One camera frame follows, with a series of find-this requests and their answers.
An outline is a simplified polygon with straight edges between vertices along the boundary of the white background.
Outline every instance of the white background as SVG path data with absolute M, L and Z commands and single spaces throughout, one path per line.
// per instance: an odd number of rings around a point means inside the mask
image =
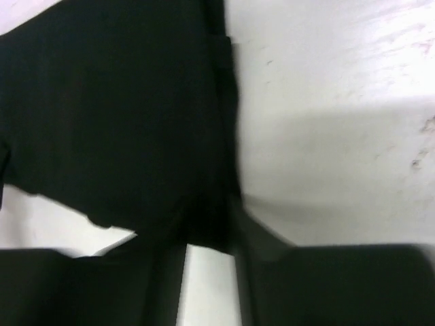
M 0 33 L 53 0 L 1 0 Z M 435 2 L 227 0 L 247 208 L 298 245 L 435 243 Z M 3 247 L 128 235 L 5 193 Z M 232 260 L 191 249 L 180 325 L 238 325 Z

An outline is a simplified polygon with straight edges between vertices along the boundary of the black cloth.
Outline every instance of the black cloth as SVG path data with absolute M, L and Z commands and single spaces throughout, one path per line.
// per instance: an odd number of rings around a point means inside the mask
M 232 62 L 223 0 L 56 4 L 0 37 L 3 182 L 153 246 L 191 219 L 227 251 Z

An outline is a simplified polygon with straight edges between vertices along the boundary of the black fabric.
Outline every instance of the black fabric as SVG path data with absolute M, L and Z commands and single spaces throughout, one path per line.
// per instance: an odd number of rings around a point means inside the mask
M 36 325 L 50 309 L 69 264 L 55 251 L 0 250 L 0 324 Z
M 186 244 L 135 257 L 0 251 L 2 326 L 175 326 Z
M 233 212 L 243 326 L 435 325 L 427 247 L 293 247 Z
M 64 0 L 0 37 L 3 180 L 96 224 L 228 250 L 237 87 L 222 0 Z

